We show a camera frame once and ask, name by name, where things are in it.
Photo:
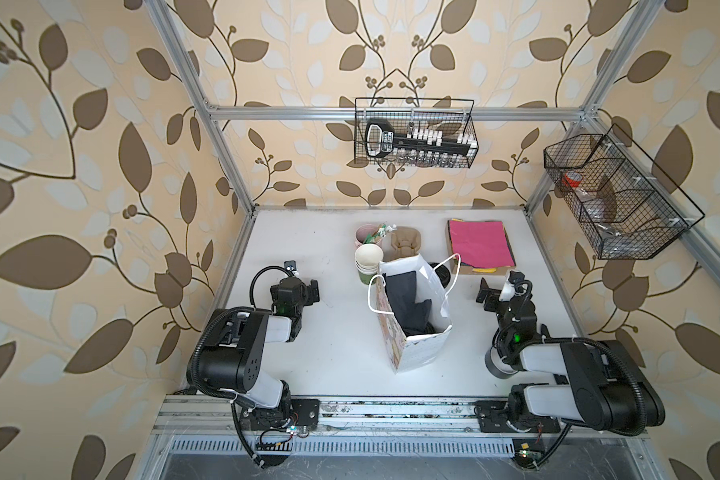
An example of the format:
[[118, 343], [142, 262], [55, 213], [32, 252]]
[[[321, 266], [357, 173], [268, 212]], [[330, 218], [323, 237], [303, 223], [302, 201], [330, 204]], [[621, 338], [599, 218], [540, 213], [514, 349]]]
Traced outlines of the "white paper gift bag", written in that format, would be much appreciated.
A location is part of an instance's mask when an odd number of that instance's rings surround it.
[[458, 275], [443, 285], [439, 269], [447, 270], [447, 262], [432, 266], [416, 255], [380, 263], [369, 282], [367, 306], [378, 318], [397, 373], [432, 362], [450, 335], [449, 294]]

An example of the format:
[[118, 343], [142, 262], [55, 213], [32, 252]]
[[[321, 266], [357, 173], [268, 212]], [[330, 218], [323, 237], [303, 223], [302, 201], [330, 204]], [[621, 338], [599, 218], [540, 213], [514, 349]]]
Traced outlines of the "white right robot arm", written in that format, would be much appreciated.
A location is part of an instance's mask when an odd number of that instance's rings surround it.
[[666, 419], [662, 399], [618, 340], [554, 336], [539, 321], [533, 284], [510, 272], [500, 288], [482, 280], [476, 301], [493, 313], [497, 329], [485, 355], [488, 371], [508, 380], [520, 373], [552, 376], [550, 383], [511, 388], [499, 416], [525, 431], [544, 420], [637, 436]]

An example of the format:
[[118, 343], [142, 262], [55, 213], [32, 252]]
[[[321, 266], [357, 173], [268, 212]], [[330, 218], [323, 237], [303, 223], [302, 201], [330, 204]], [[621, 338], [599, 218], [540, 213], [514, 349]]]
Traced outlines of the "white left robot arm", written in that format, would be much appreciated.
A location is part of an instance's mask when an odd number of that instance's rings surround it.
[[304, 309], [320, 301], [319, 283], [288, 276], [271, 286], [270, 294], [269, 309], [214, 312], [190, 357], [187, 382], [206, 396], [285, 419], [292, 412], [290, 387], [264, 371], [264, 349], [268, 343], [296, 340]]

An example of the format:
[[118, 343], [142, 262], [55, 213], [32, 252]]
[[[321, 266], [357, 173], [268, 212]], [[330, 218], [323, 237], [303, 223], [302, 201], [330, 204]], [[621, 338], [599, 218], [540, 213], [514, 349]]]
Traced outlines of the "black paper napkin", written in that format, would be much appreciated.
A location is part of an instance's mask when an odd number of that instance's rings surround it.
[[410, 271], [384, 276], [384, 280], [390, 307], [405, 336], [434, 334], [435, 329], [429, 321], [432, 301], [430, 299], [416, 300], [416, 273]]

